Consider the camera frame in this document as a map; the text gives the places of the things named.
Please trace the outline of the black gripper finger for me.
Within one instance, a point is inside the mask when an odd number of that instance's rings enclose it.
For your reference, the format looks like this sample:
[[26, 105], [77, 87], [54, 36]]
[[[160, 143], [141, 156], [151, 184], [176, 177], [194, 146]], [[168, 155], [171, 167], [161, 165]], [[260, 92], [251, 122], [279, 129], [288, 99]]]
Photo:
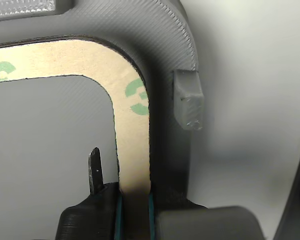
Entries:
[[122, 240], [123, 199], [118, 182], [104, 183], [99, 148], [88, 157], [89, 196], [60, 215], [57, 240]]
[[148, 200], [152, 240], [263, 240], [255, 215], [244, 207], [206, 208], [172, 189], [155, 189]]

